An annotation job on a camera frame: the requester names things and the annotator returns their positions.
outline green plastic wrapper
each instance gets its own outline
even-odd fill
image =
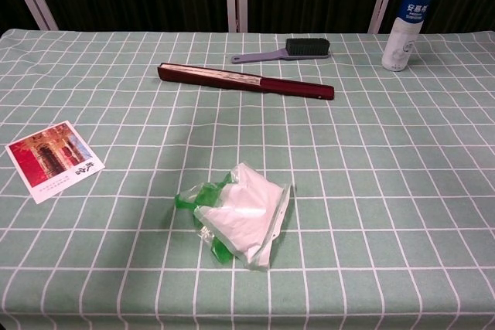
[[[232,260],[234,255],[194,216],[193,212],[198,206],[215,206],[222,192],[222,188],[227,183],[232,183],[230,173],[225,176],[222,182],[201,183],[187,191],[181,192],[175,197],[176,208],[189,209],[191,211],[194,225],[198,229],[198,235],[210,246],[211,252],[222,264]]]
[[[247,269],[268,269],[280,234],[290,185],[269,182],[244,163],[222,182],[201,183],[176,196],[176,207],[193,213],[198,235],[222,263],[233,256]]]

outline purple brush handle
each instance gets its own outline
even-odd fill
[[[275,60],[314,60],[316,58],[328,58],[325,56],[290,56],[286,48],[266,53],[250,53],[233,56],[230,60],[233,64],[246,62],[262,62]]]

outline white grid line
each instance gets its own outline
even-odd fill
[[[395,112],[396,112],[397,116],[399,117],[399,121],[400,121],[401,123],[403,123],[402,118],[400,117],[400,115],[399,115],[399,113],[398,113],[398,110],[397,110],[397,108],[396,108],[395,106],[394,106],[394,110],[395,110]],[[408,132],[408,131],[406,131],[406,133],[407,133],[407,136],[409,137],[409,140],[411,141],[411,143],[414,143],[414,142],[413,142],[413,140],[412,140],[411,135],[409,134],[409,132]],[[422,160],[421,154],[420,154],[420,152],[418,151],[418,149],[417,149],[415,146],[413,146],[413,147],[415,148],[415,151],[416,151],[417,155],[419,156],[419,158]],[[396,155],[395,155],[395,153],[394,153],[393,151],[392,151],[392,156],[394,157],[394,160],[397,162],[397,164],[399,164],[399,163],[398,163],[398,161],[397,161],[397,159],[396,159]],[[430,181],[433,183],[433,185],[434,185],[434,187],[435,187],[435,190],[436,190],[437,194],[438,194],[438,195],[441,195],[441,194],[440,194],[440,192],[439,192],[439,190],[438,190],[438,188],[437,188],[437,186],[436,186],[436,184],[435,184],[435,182],[434,182],[434,180],[433,180],[433,177],[431,176],[431,174],[430,174],[430,172],[428,171],[428,169],[426,168],[426,166],[425,166],[425,170],[426,170],[426,172],[428,173],[428,177],[430,178]],[[402,169],[399,169],[399,172],[401,173],[401,176],[402,176],[402,178],[403,178],[404,184],[405,184],[406,188],[408,189],[408,192],[411,194],[411,198],[412,198],[412,192],[411,192],[411,190],[410,190],[410,188],[409,188],[409,184],[407,183],[407,180],[406,180],[406,178],[405,178],[405,176],[404,176],[404,173],[403,173]],[[424,227],[426,227],[426,223],[425,223],[425,220],[424,220],[424,218],[423,218],[423,215],[420,213],[419,208],[418,208],[418,204],[417,204],[417,202],[415,201],[415,199],[414,199],[414,198],[412,198],[412,202],[414,203],[414,206],[415,206],[416,212],[417,212],[417,214],[418,214],[418,216],[419,216],[420,220],[422,221],[423,226],[424,226]],[[425,232],[426,232],[426,234],[427,234],[427,236],[428,236],[428,240],[429,240],[430,244],[432,245],[433,250],[435,251],[436,258],[438,259],[438,261],[439,261],[440,265],[441,265],[441,266],[442,266],[442,268],[443,268],[443,271],[444,271],[445,277],[447,278],[447,281],[449,282],[449,285],[450,285],[450,287],[452,288],[452,292],[454,293],[454,295],[455,295],[455,297],[456,297],[456,302],[457,302],[457,312],[456,312],[456,316],[454,317],[454,319],[452,320],[452,322],[451,322],[451,323],[450,323],[450,325],[449,325],[449,328],[450,328],[450,327],[452,327],[452,326],[456,323],[457,318],[459,317],[460,308],[461,308],[461,301],[460,301],[460,298],[459,298],[459,294],[457,293],[456,287],[455,287],[455,286],[454,286],[454,284],[452,283],[452,279],[450,278],[450,275],[449,275],[448,271],[445,269],[445,266],[444,266],[444,263],[443,263],[443,261],[442,261],[442,258],[440,257],[440,254],[439,254],[439,252],[438,252],[438,249],[437,249],[437,247],[436,247],[435,243],[433,242],[433,239],[432,239],[432,236],[431,236],[430,232],[429,232],[428,230],[425,230]]]
[[[278,68],[280,69],[280,76],[282,76],[282,67],[280,65],[280,61],[278,61]],[[285,106],[285,96],[282,96],[282,103]],[[288,118],[287,118],[287,109],[284,109],[284,118],[285,118],[285,123],[288,123]],[[288,132],[288,127],[285,127],[285,134],[287,136],[287,144],[290,147],[291,145],[291,138],[290,134]],[[299,208],[298,208],[298,203],[297,203],[297,192],[295,189],[295,175],[294,175],[294,162],[292,160],[292,154],[289,151],[288,152],[288,160],[290,163],[290,168],[291,168],[291,181],[292,181],[292,191],[294,194],[294,212],[295,212],[295,220],[297,222],[297,228],[298,230],[301,230],[301,222],[299,219]],[[306,330],[306,327],[308,326],[308,320],[309,320],[309,290],[308,290],[308,278],[306,276],[306,262],[304,258],[304,250],[302,248],[302,235],[301,232],[299,232],[299,253],[301,254],[301,267],[302,267],[302,280],[304,283],[304,294],[305,294],[305,305],[306,305],[306,319],[304,322],[304,329]]]
[[[172,48],[172,52],[170,53],[170,56],[172,55],[173,50],[176,48],[176,43],[174,43],[174,46]],[[180,84],[177,87],[177,95],[176,95],[176,98],[173,101],[172,112],[170,113],[170,116],[169,116],[169,124],[172,122],[172,118],[173,118],[173,115],[174,115],[174,112],[175,112],[177,98],[179,97],[181,85],[182,84]],[[162,144],[165,143],[165,141],[167,139],[167,134],[169,133],[169,128],[170,127],[167,126],[166,129],[165,129],[165,133],[163,134]],[[158,159],[161,158],[162,151],[163,151],[163,146],[159,150]],[[175,217],[176,217],[176,208],[172,208],[172,216],[170,218],[169,233],[167,235],[167,241],[166,241],[166,245],[165,245],[165,251],[163,252],[162,270],[160,272],[160,276],[159,276],[159,280],[158,280],[158,287],[156,288],[156,295],[155,295],[155,317],[156,317],[157,321],[160,324],[160,329],[161,330],[164,330],[165,329],[165,324],[162,322],[162,320],[159,317],[159,299],[160,299],[160,292],[162,290],[163,271],[165,270],[165,262],[166,262],[167,253],[169,252],[169,247],[170,247],[170,235],[171,235],[170,231],[172,231],[173,222],[175,220]]]
[[[309,116],[309,109],[308,109],[308,105],[307,105],[307,99],[305,99],[305,102],[306,102],[306,115],[308,116],[309,122],[311,122],[311,117]],[[331,113],[331,110],[330,109],[329,109],[329,114],[330,114],[330,117],[332,117],[332,113]],[[335,255],[335,261],[336,261],[336,265],[337,265],[337,272],[338,272],[338,275],[339,275],[340,290],[342,291],[343,317],[342,317],[342,322],[340,322],[340,326],[339,326],[339,330],[340,330],[340,329],[342,329],[344,323],[346,322],[346,318],[347,318],[347,295],[346,295],[346,288],[345,288],[344,283],[343,283],[342,270],[341,270],[341,267],[340,267],[340,259],[339,259],[339,254],[337,252],[336,242],[335,242],[335,235],[334,235],[335,229],[333,228],[333,226],[332,226],[332,220],[330,219],[329,205],[328,205],[327,198],[326,198],[326,190],[325,190],[325,184],[323,182],[322,168],[320,167],[320,164],[319,164],[318,151],[316,149],[316,141],[315,141],[314,130],[312,129],[312,126],[311,125],[309,126],[309,129],[311,131],[311,140],[312,140],[313,149],[314,149],[314,153],[315,153],[316,166],[318,168],[318,173],[319,173],[319,184],[320,184],[320,187],[322,188],[323,201],[324,201],[324,204],[325,204],[325,214],[326,214],[326,218],[328,220],[330,237],[332,239],[333,254]]]
[[[53,44],[54,44],[57,40],[61,39],[61,38],[62,38],[65,34],[66,34],[65,32],[64,32],[64,33],[62,33],[62,34],[59,36],[59,38],[58,38],[58,39],[56,39],[56,40],[54,40],[54,41],[52,42],[52,44],[50,44],[50,45],[53,45]],[[12,87],[12,90],[14,90],[14,89],[15,89],[15,85],[16,85],[18,82],[19,82],[19,80],[15,82],[14,86]],[[53,92],[54,87],[55,87],[55,86],[53,86],[53,87],[52,87],[52,90],[51,90],[51,91],[50,91],[50,93],[46,96],[46,98],[45,98],[45,100],[43,101],[43,103],[45,103],[45,102],[48,100],[48,97],[50,96],[51,92]],[[28,122],[29,122],[29,121],[30,121],[30,120],[34,117],[34,115],[36,114],[36,112],[38,111],[38,109],[36,109],[36,110],[32,113],[32,115],[31,115],[31,117],[29,118]],[[18,137],[18,136],[20,135],[20,133],[22,133],[22,131],[23,131],[26,127],[27,127],[27,123],[26,123],[26,124],[24,125],[24,127],[23,127],[20,131],[19,131],[19,133],[16,135],[16,137]],[[5,150],[5,149],[3,149],[3,151],[2,151],[2,153],[1,153],[0,155],[3,155],[5,152],[6,152],[6,150]],[[37,240],[38,240],[39,236],[41,235],[41,232],[42,232],[42,230],[43,230],[43,227],[44,227],[44,226],[48,223],[49,218],[51,217],[51,215],[52,215],[53,211],[55,210],[55,206],[56,206],[56,204],[58,203],[58,200],[59,200],[59,196],[57,196],[57,197],[56,197],[56,200],[55,200],[55,202],[53,203],[52,208],[50,209],[50,211],[49,211],[48,215],[46,216],[46,218],[45,218],[45,220],[44,220],[44,222],[43,222],[43,224],[42,224],[41,228],[40,228],[40,229],[39,229],[39,231],[36,233],[35,238],[33,239],[33,241],[31,242],[31,244],[30,244],[30,246],[29,246],[29,249],[28,249],[28,250],[26,251],[26,253],[24,254],[24,257],[22,258],[21,262],[19,263],[19,266],[22,266],[22,264],[26,261],[27,257],[28,257],[28,256],[29,256],[29,254],[31,253],[31,251],[32,251],[33,247],[35,246],[35,244],[36,244],[36,242],[37,242]],[[17,273],[18,273],[18,272],[19,272],[19,267],[18,267],[16,270],[14,270],[13,274],[12,274],[12,275],[11,275],[11,277],[9,278],[9,281],[7,282],[7,284],[6,284],[6,286],[5,286],[5,291],[4,291],[3,295],[2,295],[2,310],[3,310],[3,311],[4,311],[4,313],[6,313],[7,315],[9,315],[9,313],[6,311],[6,308],[5,308],[5,301],[6,301],[6,299],[7,299],[7,293],[9,292],[9,288],[10,288],[10,286],[12,285],[12,282],[14,281],[14,278],[15,278],[15,276],[17,275]],[[50,318],[50,317],[47,317],[47,318],[49,319],[49,321],[53,324],[54,328],[56,329],[56,322],[55,322],[52,318]],[[15,320],[15,322],[18,324],[18,326],[20,327],[19,322],[18,322],[16,319],[14,319],[14,320]]]
[[[25,315],[25,316],[39,316],[39,313],[32,313],[32,312],[12,312],[14,315]],[[480,311],[480,312],[474,312],[474,311],[461,311],[459,313],[460,315],[492,315],[493,312],[487,312],[487,311]],[[66,313],[58,313],[58,312],[50,312],[48,315],[53,315],[53,316],[74,316],[77,315],[76,313],[72,312],[66,312]],[[116,316],[116,313],[111,313],[111,312],[97,312],[97,313],[87,313],[88,316],[91,317],[103,317],[103,316]],[[148,313],[125,313],[123,314],[125,316],[138,316],[138,317],[152,317],[152,314]],[[411,311],[411,312],[391,312],[387,313],[387,316],[391,317],[399,317],[399,316],[417,316],[419,315],[418,312],[416,311]],[[431,311],[431,312],[426,312],[424,315],[430,315],[430,316],[443,316],[443,315],[452,315],[452,312],[447,312],[447,311]],[[190,317],[189,313],[177,313],[177,314],[162,314],[163,317],[166,318],[188,318]],[[224,313],[211,313],[211,314],[205,314],[205,315],[198,315],[198,318],[229,318],[231,314],[224,314]],[[265,313],[262,314],[242,314],[242,315],[234,315],[234,317],[239,317],[239,318],[263,318],[266,316]],[[305,315],[293,315],[293,314],[284,314],[284,315],[272,315],[274,318],[305,318]],[[322,314],[317,314],[315,315],[315,318],[332,318],[332,317],[341,317],[342,315],[340,313],[322,313]],[[376,313],[376,312],[363,312],[363,313],[356,313],[353,314],[354,317],[378,317],[381,316],[381,313]]]
[[[377,116],[377,119],[380,121],[379,116],[377,115],[377,112],[375,111],[374,107],[372,107],[372,110],[373,110],[373,112],[374,112],[375,116]],[[354,119],[354,121],[355,121],[355,122],[357,122],[357,117],[356,117],[355,112],[354,112],[354,110],[353,110],[352,108],[351,108],[351,112],[352,112],[352,115],[353,115],[353,119]],[[389,140],[388,140],[387,134],[385,133],[385,130],[383,129],[383,126],[381,125],[381,123],[380,123],[380,129],[381,129],[381,132],[382,132],[382,133],[383,133],[383,135],[384,135],[384,138],[385,138],[385,141],[387,142],[388,147],[390,147],[390,142],[389,142]],[[360,136],[361,141],[362,141],[363,143],[365,143],[365,140],[364,140],[363,134],[361,133],[361,130],[360,130],[360,127],[359,127],[359,126],[357,126],[357,131],[358,131],[358,133],[359,133],[359,136]],[[407,268],[409,268],[409,270],[408,270],[409,277],[411,278],[412,285],[413,285],[413,286],[414,286],[414,288],[415,288],[415,293],[416,293],[416,295],[418,296],[418,302],[419,302],[419,308],[420,308],[419,312],[421,313],[421,312],[422,312],[422,309],[423,309],[423,300],[422,300],[421,293],[420,293],[420,291],[419,291],[419,289],[418,289],[418,285],[417,285],[417,283],[416,283],[416,280],[415,280],[415,278],[414,278],[414,275],[412,274],[412,271],[411,271],[411,269],[410,269],[409,262],[408,262],[408,258],[406,257],[405,252],[404,252],[404,247],[402,246],[401,239],[399,238],[398,232],[397,232],[397,230],[396,230],[396,228],[395,228],[394,219],[392,218],[392,215],[391,215],[390,209],[389,209],[389,207],[388,207],[387,200],[386,200],[386,198],[384,197],[384,192],[383,192],[383,190],[382,190],[382,188],[381,188],[381,184],[380,184],[380,182],[379,182],[379,180],[378,180],[377,171],[376,171],[376,169],[374,168],[373,161],[372,161],[371,156],[370,156],[370,152],[368,151],[368,148],[367,148],[366,146],[364,146],[364,151],[366,152],[367,160],[369,161],[370,166],[371,166],[371,168],[372,168],[372,171],[373,171],[373,176],[374,176],[374,179],[375,179],[375,181],[376,181],[376,183],[377,183],[377,187],[378,187],[378,191],[380,192],[380,196],[381,196],[381,198],[383,199],[384,207],[385,207],[385,210],[387,211],[387,217],[388,217],[388,219],[389,219],[389,220],[390,220],[390,222],[391,222],[392,229],[394,230],[395,239],[397,240],[398,247],[399,247],[399,250],[401,251],[402,258],[404,259],[404,262],[405,262],[405,264],[406,264],[406,267],[407,267]],[[359,209],[358,209],[357,205],[356,205],[356,210],[357,210],[357,212],[358,212],[358,216],[359,216]],[[361,218],[360,218],[360,225],[361,225],[361,228],[364,228],[364,227],[363,227],[363,223],[362,223],[362,221],[361,221]],[[363,231],[363,238],[364,238],[364,240],[365,240],[365,242],[366,242],[367,249],[368,249],[368,254],[370,255],[370,259],[372,259],[372,258],[371,258],[370,248],[369,248],[369,246],[368,246],[368,242],[367,242],[367,235],[366,235],[366,233],[365,233],[364,231]],[[383,300],[384,300],[384,298],[383,298],[383,294],[382,294],[382,298],[381,298],[381,299],[382,299],[382,306],[383,306],[383,307],[382,307],[382,311],[383,311],[383,312],[385,312],[384,302],[383,302]],[[380,328],[380,324],[381,324],[381,322],[383,321],[383,319],[384,319],[384,314],[381,316],[380,321],[377,323],[376,329]],[[418,316],[418,318],[416,319],[416,321],[415,321],[415,323],[413,324],[412,328],[414,328],[414,327],[415,327],[415,326],[419,323],[419,321],[420,321],[420,320],[421,320],[421,315],[419,315],[419,316]]]

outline white plastic bag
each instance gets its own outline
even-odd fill
[[[240,163],[232,183],[221,190],[215,206],[198,205],[194,216],[252,270],[267,269],[271,243],[280,234],[290,185],[281,187]]]

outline brush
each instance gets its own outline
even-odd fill
[[[314,60],[329,57],[330,43],[323,38],[289,38],[285,48],[267,53],[250,53],[233,56],[232,63],[261,62],[274,60]]]

